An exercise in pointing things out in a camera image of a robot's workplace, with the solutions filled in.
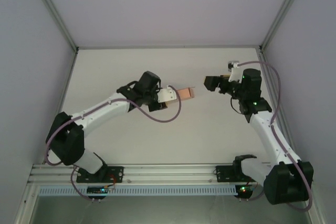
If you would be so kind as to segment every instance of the wire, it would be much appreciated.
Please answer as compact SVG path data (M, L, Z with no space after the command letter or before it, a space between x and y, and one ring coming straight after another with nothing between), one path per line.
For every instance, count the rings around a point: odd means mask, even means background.
M230 99L230 105L231 105L231 108L232 108L234 111L236 111L238 114L243 115L242 113L238 112L238 111L233 107L232 99L233 99L233 98L231 97L231 99Z
M140 106L138 106L138 105L137 105L136 103L134 103L133 101L128 100L128 99L124 99L124 98L117 98L117 99L111 100L111 101L109 101L109 102L103 103L103 104L97 106L96 108L92 109L91 111L88 111L88 112L84 113L84 114L83 114L83 118L89 116L90 114L92 114L92 113L94 113L94 112L100 110L101 108L104 108L105 106L110 105L110 104L112 104L112 103L114 103L114 102L120 102L120 101L123 101L123 102L129 102L129 103L131 103L135 108L137 108L138 110L140 110L145 116L147 116L149 119L152 119L153 121L156 121L156 122L159 122L159 123L169 123L169 122L172 122L172 121L174 121L174 120L178 117L178 115L179 115L180 112L181 112L182 101L181 101L181 97L180 97L178 91L177 91L173 86L171 86L171 85L169 85L169 87L171 87L171 88L175 91L176 96L177 96L177 99L178 99L178 107L179 107L179 109L177 110L177 113L176 113L171 119L168 119L168 120L160 120L160 119L156 119L156 118L152 117L151 115L149 115L147 112L145 112L142 108L140 108ZM73 122L75 122L75 121L77 121L77 120L79 120L79 119L81 119L81 118L82 118L81 116L78 116L78 117L76 117L76 118L73 118L73 119L67 121L66 123L62 124L58 129L56 129L56 130L53 132L53 134L50 136L50 138L49 138L48 141L47 141L47 147L46 147L46 151L45 151L45 154L44 154L44 159L45 159L45 161L46 161L46 163L47 163L48 165L50 165L50 166L57 166L57 165L60 165L60 164L62 163L62 161L60 161L60 162L58 162L58 163L52 163L52 162L50 162L50 160L49 160L49 158L48 158L48 153L49 153L49 150L50 150L50 145L51 145L52 141L54 140L55 136L56 136L61 130L63 130L66 126L70 125L71 123L73 123ZM71 175L70 175L70 181L71 181L71 184L72 184L73 188L75 189L75 191L76 191L82 198L84 198L84 199L86 199L86 200L89 200L89 201L100 201L99 199L91 199L91 198L89 198L88 196L82 194L82 193L80 192L80 190L76 187L76 185L75 185L75 183L74 183L74 181L73 181L73 175L74 175L74 173L76 172L76 169L77 169L77 168L78 168L78 166L74 165L74 166L73 166L73 171L72 171L72 173L71 173ZM115 185L115 184L116 184L115 178L113 178L113 184L114 184L114 188L115 188L115 186L116 186L116 185Z
M252 178L250 177L250 180L246 183L245 186L248 186L248 184L250 184L251 180L252 180Z
M115 184L116 184L117 180L115 179L115 176L113 174L110 174L110 177L113 179L113 184L106 186L106 188L109 188L110 186L113 186L113 190L115 190L115 188L116 188Z
M72 173L71 173L71 175L70 175L70 182L71 182L73 188L75 189L75 191L76 191L82 198L84 198L84 199L86 199L86 200L88 200L88 201L92 201L92 202L93 202L93 201L99 201L98 199L91 199L91 198L89 198L88 196L82 194L81 191L77 188L77 186L75 185L75 183L74 183L74 181L73 181L73 175L74 175L75 172L77 172L77 170L76 170L77 168L78 168L78 166L74 165L74 166L73 166Z
M280 75L279 75L278 71L275 69L275 67L273 67L270 63L264 62L264 61L257 61L257 60L256 61L248 61L248 62L240 63L240 64L238 64L238 66L240 67L240 66L244 66L244 65L248 65L248 64L254 64L254 63L261 64L261 65L266 65L267 67L271 68L274 71L274 73L276 74L276 76L277 76L277 79L278 79L278 104L277 104L275 112L274 112L274 114L273 114L273 116L271 118L270 126L271 126L272 133L273 133L275 139L277 140L278 144L280 145L281 149L287 154L288 158L293 163L293 165L296 168L296 170L298 170L298 173L300 174L300 176L302 178L302 181L303 181L303 183L304 183L304 185L306 187L306 190L307 190L307 193L308 193L308 196L309 196L309 202L308 202L308 205L305 208L298 208L296 206L293 206L292 204L288 204L288 205L291 208L293 208L293 209L295 209L295 210L297 210L299 212L306 212L306 211L308 211L312 207L312 204L313 204L313 198L312 198L311 189L309 187L308 181L307 181L306 177L304 176L302 170L300 169L299 165L296 163L296 161L294 160L294 158L288 153L288 150L286 149L286 147L281 142L278 134L275 131L274 125L273 125L273 123L275 121L275 118L278 115L279 108L280 108L280 97L281 97L281 80L280 80Z
M63 130L65 127L67 127L69 124L81 119L81 118L85 118L87 116L89 116L90 114L100 110L101 108L104 108L105 106L108 106L114 102L129 102L131 103L134 107L136 107L138 110L140 110L145 116L147 116L149 119L155 121L155 122L158 122L158 123L170 123L172 121L174 121L178 115L180 114L181 112L181 107L182 107L182 101L181 101L181 97L178 93L178 91L171 85L169 85L169 87L171 87L175 93L176 93L176 96L177 96L177 99L178 99L178 107L179 109L177 110L177 113L171 118L171 119L168 119L168 120L160 120L160 119L156 119L154 117L152 117L151 115L149 115L147 112L145 112L140 106L138 106L135 102L131 101L131 100L128 100L128 99L125 99L125 98L117 98L117 99L113 99L111 101L108 101L106 103L103 103L99 106L97 106L96 108L92 109L91 111L88 111L86 113L83 114L83 117L81 116L78 116L76 118L73 118L69 121L67 121L66 123L62 124L57 130L55 130L53 132L53 134L50 136L49 140L47 141L47 147L46 147L46 151L44 153L44 159L46 161L46 163L50 166L57 166L57 165L60 165L62 163L62 161L58 162L58 163L52 163L49 158L48 158L48 152L49 152L49 149L50 149L50 145L52 143L52 141L54 140L55 136L61 131Z

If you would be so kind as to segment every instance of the white floor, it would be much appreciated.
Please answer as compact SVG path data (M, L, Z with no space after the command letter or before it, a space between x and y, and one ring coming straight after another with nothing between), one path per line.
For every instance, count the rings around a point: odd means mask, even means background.
M87 109L150 70L163 86L195 87L195 98L183 102L172 123L153 122L139 111L114 118L86 138L86 148L115 164L231 163L242 154L266 162L257 134L231 109L230 96L209 92L203 85L205 76L228 74L229 60L257 59L254 48L80 50L63 110L72 114ZM260 69L256 64L249 67ZM262 90L270 102L265 82ZM168 119L176 110L174 104L151 115Z

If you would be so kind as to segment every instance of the metal frame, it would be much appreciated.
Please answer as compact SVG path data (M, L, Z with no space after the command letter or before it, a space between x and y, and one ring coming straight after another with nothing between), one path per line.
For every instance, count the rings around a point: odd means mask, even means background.
M42 0L42 2L45 4L47 10L49 11L49 14L53 18L55 24L57 25L59 31L62 33L64 39L68 42L72 50L74 52L77 52L77 46L74 40L72 39L66 25L64 24L52 0Z
M61 97L59 99L55 115L58 114L59 112L61 112L61 109L63 107L65 96L66 96L68 88L69 88L69 83L70 83L70 80L71 80L72 72L74 71L74 67L75 67L75 63L76 63L76 60L77 60L77 56L78 56L78 48L77 48L76 52L72 53L71 67L70 67L69 72L67 74L67 79L66 79L64 87L62 89Z
M77 186L84 195L87 186ZM238 195L235 185L159 185L159 186L116 186L106 189L104 196L234 196ZM72 186L40 186L40 197L48 196L79 196ZM89 194L89 196L102 196L102 194Z
M180 49L180 48L259 48L258 45L158 45L158 46L111 46L111 47L78 47L79 50L104 49Z
M266 36L265 36L264 41L261 43L262 52L264 52L267 49L269 43L273 39L275 33L277 32L279 26L281 25L281 22L285 18L286 14L288 13L288 10L292 6L293 2L294 2L294 0L284 0L283 1L276 18L274 19L272 25L270 26L270 28L269 28Z
M159 187L175 189L175 191L170 192L170 195L235 195L236 192L233 190L233 186L244 185L245 183L218 183L214 174L216 165L231 164L121 165L124 166L123 183L117 184L117 187L137 189L139 190L139 195L143 193L140 189ZM69 189L71 172L72 167L70 166L33 165L14 223L30 223L41 189L45 189L46 186L50 186L54 190ZM89 185L96 186L97 184L80 184L78 187L83 189L83 187ZM176 190L181 189L182 186L184 189L190 190L190 192L187 194L183 194L183 192L177 193ZM58 191L60 196L62 196L64 191Z
M258 55L258 59L260 61L265 61L268 62L267 58L265 57L265 54L261 52L260 48L257 49L257 55ZM276 80L273 78L273 75L271 74L271 70L269 67L265 66L265 65L261 65L261 69L262 69L262 73L265 77L265 83L266 83L266 87L269 93L269 97L271 99L271 104L273 106L273 108L275 108L277 106L277 102L278 102L278 90L277 90L277 86L278 83L276 82ZM283 135L285 136L285 138L289 141L289 144L291 145L291 147L293 149L295 149L295 145L292 141L292 136L291 133L289 131L289 126L287 123L287 120L285 118L285 115L283 113L283 109L282 106L280 105L280 110L277 116L277 122L278 125L283 133Z

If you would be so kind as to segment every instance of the white wall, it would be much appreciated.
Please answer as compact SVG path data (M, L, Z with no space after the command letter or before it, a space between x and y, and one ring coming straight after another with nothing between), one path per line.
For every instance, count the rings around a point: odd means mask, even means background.
M336 0L295 0L267 59L280 72L283 107L298 153L314 166L328 223L336 223Z
M41 0L0 0L0 223L41 161L71 55Z
M258 45L283 0L53 0L80 47Z

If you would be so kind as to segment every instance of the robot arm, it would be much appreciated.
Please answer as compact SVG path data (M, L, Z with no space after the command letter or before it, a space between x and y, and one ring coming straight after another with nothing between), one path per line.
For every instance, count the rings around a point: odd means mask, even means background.
M147 71L139 81L120 87L112 96L87 110L73 115L59 113L54 119L46 142L48 143L58 128L73 121L56 134L49 147L65 165L76 165L95 174L102 169L104 161L85 148L86 136L106 121L130 112L135 108L135 104L148 105L149 110L154 111L166 108L165 102L175 99L175 91L171 88L161 89L160 78Z
M232 72L230 76L207 76L204 85L209 91L219 88L220 93L228 93L239 101L240 112L260 137L270 157L271 166L263 164L256 156L243 155L236 157L232 168L229 167L228 170L233 171L238 180L250 177L257 181L264 187L271 204L307 200L308 193L304 182L288 154L302 170L309 187L313 168L309 162L302 162L292 150L277 123L271 125L274 114L268 102L261 97L261 72L256 69L245 69L241 72L237 62L230 62L229 70ZM280 146L272 128L283 146Z

